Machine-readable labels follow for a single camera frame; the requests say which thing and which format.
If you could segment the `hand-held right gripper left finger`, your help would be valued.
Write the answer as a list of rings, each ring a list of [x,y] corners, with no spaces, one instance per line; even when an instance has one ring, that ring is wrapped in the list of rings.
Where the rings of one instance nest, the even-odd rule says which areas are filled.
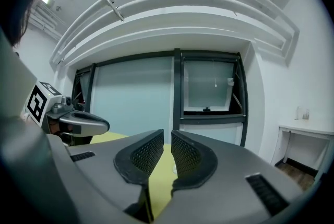
[[[108,142],[68,147],[84,177],[121,211],[143,221],[154,216],[149,177],[163,154],[164,130],[152,130]]]

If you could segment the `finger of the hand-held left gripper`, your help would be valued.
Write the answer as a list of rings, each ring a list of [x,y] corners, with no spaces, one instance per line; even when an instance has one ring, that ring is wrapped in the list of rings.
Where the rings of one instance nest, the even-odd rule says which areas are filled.
[[[90,137],[109,131],[107,120],[88,112],[73,110],[58,120],[60,131],[74,137]]]

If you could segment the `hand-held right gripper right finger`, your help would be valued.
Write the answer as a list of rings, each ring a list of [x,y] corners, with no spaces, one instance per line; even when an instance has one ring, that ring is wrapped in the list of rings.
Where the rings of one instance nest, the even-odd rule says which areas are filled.
[[[173,221],[266,221],[301,196],[279,169],[242,146],[172,132]]]

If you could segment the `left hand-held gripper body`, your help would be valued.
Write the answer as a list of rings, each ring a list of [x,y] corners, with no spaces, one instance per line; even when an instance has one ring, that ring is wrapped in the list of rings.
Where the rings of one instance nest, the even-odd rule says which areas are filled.
[[[64,145],[73,145],[73,126],[60,118],[74,110],[71,98],[61,94],[48,82],[37,81],[25,104],[26,119],[46,134],[60,137]]]

